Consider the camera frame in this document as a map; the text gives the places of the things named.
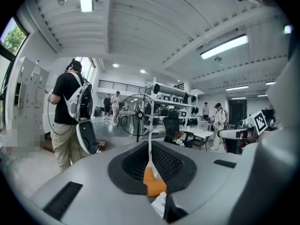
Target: window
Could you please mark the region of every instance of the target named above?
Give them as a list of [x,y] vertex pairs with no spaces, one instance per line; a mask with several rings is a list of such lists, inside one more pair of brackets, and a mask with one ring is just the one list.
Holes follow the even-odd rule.
[[21,30],[14,18],[11,18],[0,37],[0,42],[3,47],[13,55],[16,55],[25,38],[26,34]]
[[90,82],[94,70],[95,70],[95,65],[92,62],[92,60],[90,58],[86,58],[86,57],[76,57],[75,60],[80,61],[81,65],[82,65],[82,69],[81,69],[81,74],[82,76],[84,76],[84,78],[86,80],[88,80]]
[[0,37],[0,130],[5,127],[5,96],[9,76],[16,55],[28,35],[19,21],[13,17]]

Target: person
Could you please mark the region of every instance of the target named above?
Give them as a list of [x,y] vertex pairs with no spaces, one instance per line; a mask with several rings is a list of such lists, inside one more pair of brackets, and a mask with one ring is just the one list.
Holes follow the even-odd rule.
[[112,96],[112,99],[111,99],[112,114],[113,114],[113,118],[112,118],[113,125],[117,125],[117,117],[118,117],[118,113],[119,113],[119,102],[120,102],[119,95],[120,95],[120,92],[116,91],[116,95]]
[[217,109],[215,121],[214,121],[215,139],[213,145],[210,147],[210,150],[219,149],[220,137],[218,136],[218,131],[224,129],[224,123],[226,121],[225,112],[223,111],[221,104],[217,103],[215,105],[215,108]]
[[111,95],[107,94],[106,98],[104,98],[103,101],[104,104],[104,113],[103,113],[103,119],[105,120],[106,117],[107,119],[110,119],[110,113],[111,113]]
[[78,122],[69,115],[64,99],[65,97],[66,100],[69,100],[73,93],[80,87],[72,73],[76,73],[83,84],[81,69],[81,63],[72,60],[67,66],[66,71],[68,72],[61,74],[57,78],[53,92],[48,97],[48,101],[56,105],[51,138],[54,155],[61,171],[71,166],[70,160],[74,164],[82,158],[76,134],[76,125]]
[[202,114],[203,114],[204,120],[206,120],[208,118],[208,115],[209,115],[209,107],[207,106],[207,102],[204,103]]

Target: railing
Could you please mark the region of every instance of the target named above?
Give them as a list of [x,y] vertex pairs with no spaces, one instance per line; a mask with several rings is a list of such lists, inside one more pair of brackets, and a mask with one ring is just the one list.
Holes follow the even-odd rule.
[[111,82],[111,81],[105,81],[105,80],[99,80],[99,88],[110,88],[115,90],[121,90],[121,91],[128,91],[128,92],[135,92],[135,93],[144,93],[145,88],[134,86],[130,84],[120,83],[120,82]]
[[184,90],[184,83],[179,84],[179,85],[175,85],[174,87],[175,87],[175,88],[178,88],[178,89],[180,89],[180,90]]

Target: khaki pants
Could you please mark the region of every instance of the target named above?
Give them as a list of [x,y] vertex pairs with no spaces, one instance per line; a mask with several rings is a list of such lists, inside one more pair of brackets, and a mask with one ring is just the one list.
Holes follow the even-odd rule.
[[215,150],[219,149],[219,144],[220,144],[220,137],[218,136],[218,131],[223,130],[224,129],[224,125],[215,125],[215,139],[214,139],[214,143],[212,145],[212,148]]
[[71,166],[70,159],[72,163],[75,163],[82,158],[76,134],[76,125],[66,125],[55,122],[53,130],[51,130],[51,138],[54,155],[60,166],[60,170],[64,171]]
[[118,117],[118,113],[119,113],[119,108],[118,107],[112,107],[112,112],[113,112],[112,122],[113,123],[117,123],[117,117]]

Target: black t-shirt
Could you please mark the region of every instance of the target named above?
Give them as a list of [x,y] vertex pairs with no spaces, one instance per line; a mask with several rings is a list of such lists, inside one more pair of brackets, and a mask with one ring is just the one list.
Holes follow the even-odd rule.
[[104,98],[104,106],[110,106],[111,105],[111,99],[110,98],[108,98],[108,97],[106,97],[106,98]]
[[[77,75],[79,75],[80,81],[83,84],[81,74],[77,73]],[[76,125],[78,123],[69,115],[64,96],[66,100],[69,100],[79,87],[78,81],[71,73],[63,73],[57,78],[52,94],[60,96],[60,101],[56,105],[54,122],[67,125]]]

